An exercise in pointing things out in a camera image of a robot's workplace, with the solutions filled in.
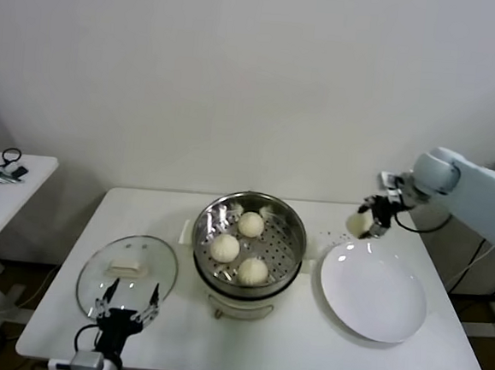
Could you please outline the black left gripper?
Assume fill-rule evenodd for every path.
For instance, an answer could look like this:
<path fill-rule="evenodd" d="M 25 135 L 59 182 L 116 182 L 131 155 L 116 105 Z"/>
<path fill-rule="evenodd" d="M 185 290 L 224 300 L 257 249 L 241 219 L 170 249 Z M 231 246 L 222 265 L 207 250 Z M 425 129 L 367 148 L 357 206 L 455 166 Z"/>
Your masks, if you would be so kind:
<path fill-rule="evenodd" d="M 120 283 L 119 278 L 115 278 L 108 288 L 105 289 L 101 298 L 95 299 L 95 315 L 100 336 L 95 349 L 104 355 L 120 356 L 128 338 L 142 332 L 142 322 L 151 323 L 160 313 L 160 285 L 157 284 L 152 291 L 147 308 L 139 312 L 133 309 L 111 308 L 109 305 L 116 289 Z"/>

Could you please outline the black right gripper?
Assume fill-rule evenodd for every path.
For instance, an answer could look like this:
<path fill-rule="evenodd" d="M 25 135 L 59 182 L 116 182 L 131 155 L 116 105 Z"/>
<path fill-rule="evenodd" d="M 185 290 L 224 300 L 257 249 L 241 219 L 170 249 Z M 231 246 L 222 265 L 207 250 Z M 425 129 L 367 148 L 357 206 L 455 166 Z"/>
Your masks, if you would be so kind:
<path fill-rule="evenodd" d="M 386 234 L 386 229 L 391 227 L 392 217 L 398 212 L 398 203 L 391 201 L 388 197 L 372 195 L 365 197 L 358 208 L 358 213 L 371 211 L 374 224 L 365 226 L 359 239 L 380 238 Z"/>

